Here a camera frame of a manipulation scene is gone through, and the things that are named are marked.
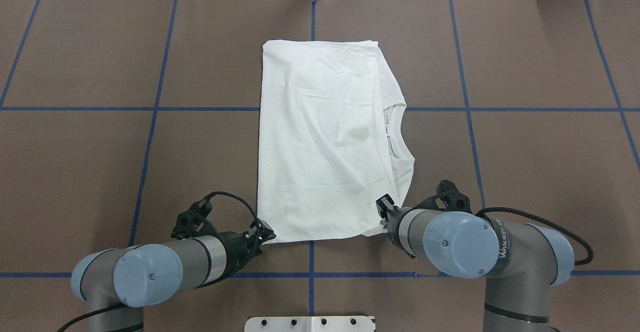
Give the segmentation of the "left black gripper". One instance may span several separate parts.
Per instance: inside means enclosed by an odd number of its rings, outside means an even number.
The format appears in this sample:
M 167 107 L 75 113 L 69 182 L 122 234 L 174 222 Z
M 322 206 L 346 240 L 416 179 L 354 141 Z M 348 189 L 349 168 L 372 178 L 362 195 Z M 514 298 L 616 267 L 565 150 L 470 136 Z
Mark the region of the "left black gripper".
M 229 277 L 243 269 L 247 263 L 261 253 L 260 245 L 274 240 L 276 234 L 268 223 L 256 219 L 250 224 L 251 235 L 247 232 L 222 232 L 220 235 L 226 252 L 226 267 L 221 277 Z

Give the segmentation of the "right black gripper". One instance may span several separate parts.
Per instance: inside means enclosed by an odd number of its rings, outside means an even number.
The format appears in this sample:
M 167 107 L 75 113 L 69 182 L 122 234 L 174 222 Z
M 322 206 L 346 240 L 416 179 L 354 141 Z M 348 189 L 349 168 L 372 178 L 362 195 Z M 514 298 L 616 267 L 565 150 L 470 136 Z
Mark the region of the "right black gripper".
M 375 206 L 379 216 L 385 217 L 385 227 L 390 241 L 409 258 L 416 258 L 409 246 L 409 228 L 401 227 L 402 220 L 409 214 L 410 209 L 397 209 L 390 195 L 383 195 L 377 199 Z

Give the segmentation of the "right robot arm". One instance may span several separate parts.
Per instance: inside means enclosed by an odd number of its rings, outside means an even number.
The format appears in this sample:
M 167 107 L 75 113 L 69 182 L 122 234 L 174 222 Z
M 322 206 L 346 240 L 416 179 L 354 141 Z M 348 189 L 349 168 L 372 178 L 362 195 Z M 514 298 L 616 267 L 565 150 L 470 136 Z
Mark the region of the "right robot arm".
M 556 331 L 550 323 L 551 288 L 565 283 L 575 254 L 556 227 L 512 223 L 488 210 L 397 207 L 390 196 L 376 202 L 391 242 L 409 257 L 442 273 L 484 278 L 484 331 Z

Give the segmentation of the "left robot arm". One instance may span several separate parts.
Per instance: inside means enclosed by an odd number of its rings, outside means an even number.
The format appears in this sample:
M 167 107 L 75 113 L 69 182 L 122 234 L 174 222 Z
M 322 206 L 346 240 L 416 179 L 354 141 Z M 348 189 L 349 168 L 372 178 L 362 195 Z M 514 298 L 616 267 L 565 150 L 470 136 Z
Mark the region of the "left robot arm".
M 89 331 L 142 331 L 144 307 L 224 281 L 275 236 L 267 223 L 257 220 L 242 233 L 202 229 L 195 237 L 108 248 L 83 257 L 71 273 L 70 285 L 74 295 L 87 303 L 87 313 L 60 330 L 87 319 Z

